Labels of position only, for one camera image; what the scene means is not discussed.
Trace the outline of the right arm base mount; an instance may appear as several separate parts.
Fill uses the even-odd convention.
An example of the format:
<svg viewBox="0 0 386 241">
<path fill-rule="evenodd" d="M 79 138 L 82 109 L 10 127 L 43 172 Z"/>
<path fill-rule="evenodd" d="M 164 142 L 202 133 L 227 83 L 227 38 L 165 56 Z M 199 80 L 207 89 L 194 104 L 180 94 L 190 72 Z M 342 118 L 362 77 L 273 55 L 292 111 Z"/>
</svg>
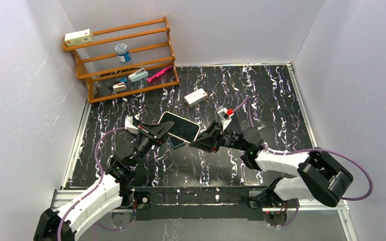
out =
<svg viewBox="0 0 386 241">
<path fill-rule="evenodd" d="M 270 208 L 264 211 L 264 221 L 267 225 L 281 228 L 287 223 L 288 202 L 282 201 L 273 192 L 250 191 L 247 196 L 242 196 L 241 201 L 252 209 Z"/>
</svg>

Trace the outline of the phone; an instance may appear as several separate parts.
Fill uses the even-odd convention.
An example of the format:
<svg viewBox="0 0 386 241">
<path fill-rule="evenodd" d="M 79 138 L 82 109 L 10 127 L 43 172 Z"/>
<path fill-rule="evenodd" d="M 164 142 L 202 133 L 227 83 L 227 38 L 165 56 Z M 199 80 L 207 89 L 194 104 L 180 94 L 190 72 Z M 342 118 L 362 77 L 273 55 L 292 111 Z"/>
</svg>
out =
<svg viewBox="0 0 386 241">
<path fill-rule="evenodd" d="M 173 122 L 168 133 L 187 143 L 196 140 L 201 128 L 199 124 L 168 111 L 162 114 L 158 123 L 162 124 L 167 122 Z"/>
<path fill-rule="evenodd" d="M 186 144 L 186 141 L 181 140 L 181 139 L 174 137 L 174 136 L 169 136 L 168 141 L 169 141 L 171 147 L 174 149 L 178 149 Z"/>
</svg>

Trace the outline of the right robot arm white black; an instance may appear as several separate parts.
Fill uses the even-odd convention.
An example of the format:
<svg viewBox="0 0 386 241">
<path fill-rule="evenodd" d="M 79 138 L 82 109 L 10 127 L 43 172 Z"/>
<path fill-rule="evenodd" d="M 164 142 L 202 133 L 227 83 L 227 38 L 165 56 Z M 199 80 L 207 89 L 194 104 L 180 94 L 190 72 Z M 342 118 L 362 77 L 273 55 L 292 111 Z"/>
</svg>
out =
<svg viewBox="0 0 386 241">
<path fill-rule="evenodd" d="M 243 151 L 246 167 L 258 171 L 277 171 L 291 178 L 277 178 L 259 194 L 247 200 L 265 206 L 277 206 L 291 199 L 315 199 L 335 207 L 352 184 L 352 174 L 329 151 L 315 149 L 301 152 L 278 152 L 266 149 L 258 129 L 248 127 L 237 133 L 223 129 L 214 121 L 198 135 L 190 147 L 215 153 L 220 147 Z"/>
</svg>

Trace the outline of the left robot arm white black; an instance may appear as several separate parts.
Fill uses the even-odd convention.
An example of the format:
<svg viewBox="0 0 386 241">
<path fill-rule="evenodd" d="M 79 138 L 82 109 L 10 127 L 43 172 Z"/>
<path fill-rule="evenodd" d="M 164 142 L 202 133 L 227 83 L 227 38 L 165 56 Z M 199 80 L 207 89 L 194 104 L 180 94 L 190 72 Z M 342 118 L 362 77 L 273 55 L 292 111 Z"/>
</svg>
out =
<svg viewBox="0 0 386 241">
<path fill-rule="evenodd" d="M 65 205 L 46 209 L 40 216 L 34 240 L 79 240 L 103 216 L 121 206 L 133 191 L 135 169 L 153 146 L 161 146 L 169 136 L 173 122 L 156 125 L 139 123 L 134 140 L 124 140 L 115 150 L 109 167 L 97 162 L 100 177 Z"/>
</svg>

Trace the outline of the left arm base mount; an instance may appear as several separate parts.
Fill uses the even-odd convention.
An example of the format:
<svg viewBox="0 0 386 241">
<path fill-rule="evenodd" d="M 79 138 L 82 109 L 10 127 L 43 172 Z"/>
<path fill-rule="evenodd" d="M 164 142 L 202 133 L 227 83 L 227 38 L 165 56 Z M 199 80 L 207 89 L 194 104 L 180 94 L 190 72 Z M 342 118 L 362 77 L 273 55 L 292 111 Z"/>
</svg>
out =
<svg viewBox="0 0 386 241">
<path fill-rule="evenodd" d="M 150 201 L 150 192 L 131 189 L 131 192 L 123 197 L 122 204 L 111 214 L 115 230 L 124 230 L 132 225 L 136 221 L 138 210 L 149 209 Z"/>
</svg>

